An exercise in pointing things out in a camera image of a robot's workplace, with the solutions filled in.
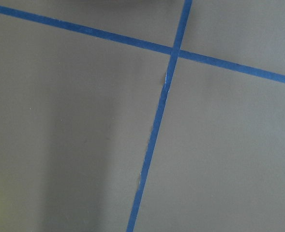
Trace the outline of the crossing blue tape strip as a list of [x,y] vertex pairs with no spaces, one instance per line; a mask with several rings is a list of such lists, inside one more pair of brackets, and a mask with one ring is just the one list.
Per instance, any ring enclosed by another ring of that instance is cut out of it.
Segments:
[[148,178],[152,156],[153,156],[154,149],[156,146],[157,137],[159,134],[161,122],[162,122],[164,111],[165,111],[167,97],[168,97],[171,83],[173,80],[173,75],[174,75],[177,60],[179,57],[180,48],[181,48],[181,44],[183,41],[183,37],[184,37],[184,33],[185,33],[185,29],[186,29],[192,3],[193,2],[191,0],[186,0],[183,4],[182,12],[181,12],[179,23],[178,23],[178,28],[177,28],[176,35],[174,38],[172,51],[169,57],[169,62],[168,62],[166,75],[165,75],[165,81],[163,83],[163,87],[161,90],[161,95],[159,98],[156,114],[155,114],[154,121],[153,121],[152,130],[150,133],[150,139],[148,142],[141,173],[139,176],[139,185],[135,193],[131,213],[130,213],[128,224],[126,227],[127,232],[133,232],[135,229],[136,219],[138,216],[141,200],[143,197],[145,184]]

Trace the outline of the long blue tape strip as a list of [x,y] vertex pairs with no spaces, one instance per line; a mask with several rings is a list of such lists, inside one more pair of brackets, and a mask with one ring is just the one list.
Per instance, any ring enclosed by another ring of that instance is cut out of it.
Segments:
[[[13,9],[13,8],[8,8],[5,6],[0,6],[0,14],[8,15],[11,17],[16,17],[16,18],[20,18],[23,20],[28,20],[28,21],[32,21],[32,22],[36,22],[36,23],[40,23],[40,24],[44,24],[44,25],[48,25],[52,27],[57,27],[60,29],[73,31],[73,32],[85,34],[88,36],[93,36],[96,38],[101,38],[101,39],[110,40],[110,41],[130,45],[134,47],[139,47],[142,49],[159,52],[162,54],[170,55],[173,50],[173,48],[169,46],[152,43],[152,42],[148,42],[148,41],[144,41],[144,40],[140,40],[140,39],[136,39],[136,38],[120,35],[120,34],[115,34],[115,33],[100,30],[100,29],[90,28],[90,27],[86,27],[83,25],[46,17],[43,15],[38,15],[38,14],[33,14],[33,13],[29,13],[29,12],[25,12],[25,11]],[[232,70],[232,71],[236,71],[240,73],[245,73],[245,74],[285,83],[285,75],[283,74],[269,72],[266,70],[262,70],[262,69],[258,69],[258,68],[254,68],[254,67],[250,67],[246,65],[241,65],[241,64],[237,64],[234,62],[230,62],[230,61],[226,61],[226,60],[222,60],[218,58],[208,57],[205,55],[201,55],[201,54],[197,54],[197,53],[193,53],[193,52],[189,52],[185,50],[181,50],[178,56],[180,58],[184,58],[187,60],[192,60],[195,62],[200,62],[203,64],[208,64],[211,66],[224,68],[227,70]]]

